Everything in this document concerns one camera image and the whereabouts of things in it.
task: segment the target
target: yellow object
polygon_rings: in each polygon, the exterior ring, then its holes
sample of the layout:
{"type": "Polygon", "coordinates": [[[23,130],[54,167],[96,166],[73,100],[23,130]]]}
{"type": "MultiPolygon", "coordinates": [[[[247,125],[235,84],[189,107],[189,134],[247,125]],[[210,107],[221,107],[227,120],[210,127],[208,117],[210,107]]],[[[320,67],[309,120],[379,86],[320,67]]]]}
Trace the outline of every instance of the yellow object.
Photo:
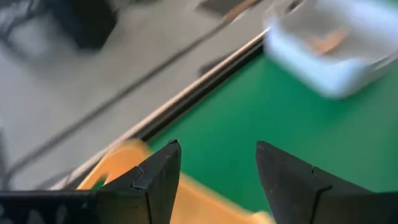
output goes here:
{"type": "MultiPolygon", "coordinates": [[[[78,189],[91,189],[108,176],[106,183],[118,178],[146,159],[149,147],[140,140],[126,141],[103,157],[78,189]]],[[[171,224],[271,224],[266,212],[251,213],[227,201],[216,192],[181,174],[171,224]]]]}

